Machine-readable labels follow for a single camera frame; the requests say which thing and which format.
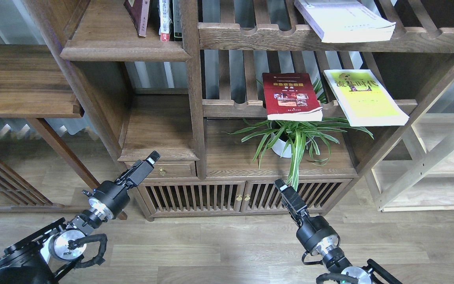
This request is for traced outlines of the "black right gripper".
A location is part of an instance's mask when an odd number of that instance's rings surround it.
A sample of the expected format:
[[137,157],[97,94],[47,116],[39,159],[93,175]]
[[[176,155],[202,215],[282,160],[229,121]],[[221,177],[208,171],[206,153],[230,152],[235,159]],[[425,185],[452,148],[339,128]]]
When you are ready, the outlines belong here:
[[288,189],[282,180],[274,182],[281,192],[282,201],[299,227],[296,237],[309,253],[329,253],[339,246],[339,235],[323,216],[311,217],[307,204],[295,189]]

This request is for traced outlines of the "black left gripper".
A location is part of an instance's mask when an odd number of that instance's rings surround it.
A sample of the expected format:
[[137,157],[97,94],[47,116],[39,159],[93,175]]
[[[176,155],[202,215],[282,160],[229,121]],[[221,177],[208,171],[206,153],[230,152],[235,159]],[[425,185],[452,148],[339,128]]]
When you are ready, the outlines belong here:
[[152,151],[145,160],[138,160],[114,182],[106,180],[93,192],[83,190],[89,197],[91,208],[96,210],[123,210],[130,198],[128,189],[137,187],[153,171],[154,164],[160,159],[157,151]]

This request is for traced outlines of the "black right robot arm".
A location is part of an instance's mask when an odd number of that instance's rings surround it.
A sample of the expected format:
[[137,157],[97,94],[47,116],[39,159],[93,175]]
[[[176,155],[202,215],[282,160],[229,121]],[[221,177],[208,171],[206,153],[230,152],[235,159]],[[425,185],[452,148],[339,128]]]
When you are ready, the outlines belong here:
[[318,284],[326,280],[333,280],[338,284],[382,283],[375,273],[389,284],[400,284],[397,278],[372,259],[367,260],[366,266],[353,266],[339,247],[341,238],[325,218],[311,217],[301,196],[282,179],[276,180],[275,186],[281,193],[283,205],[298,226],[296,237],[305,249],[301,257],[302,263],[304,265],[322,264],[328,270],[328,273],[317,277]]

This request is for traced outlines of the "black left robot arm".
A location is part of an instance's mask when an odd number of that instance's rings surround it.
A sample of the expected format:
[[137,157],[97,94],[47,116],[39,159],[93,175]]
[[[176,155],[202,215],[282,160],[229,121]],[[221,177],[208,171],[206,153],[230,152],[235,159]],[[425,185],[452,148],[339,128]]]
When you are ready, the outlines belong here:
[[84,191],[90,208],[71,221],[58,219],[7,247],[0,257],[0,284],[57,284],[72,269],[101,265],[108,238],[94,230],[121,214],[130,201],[128,190],[153,171],[159,158],[153,151],[115,181],[106,180],[93,192]]

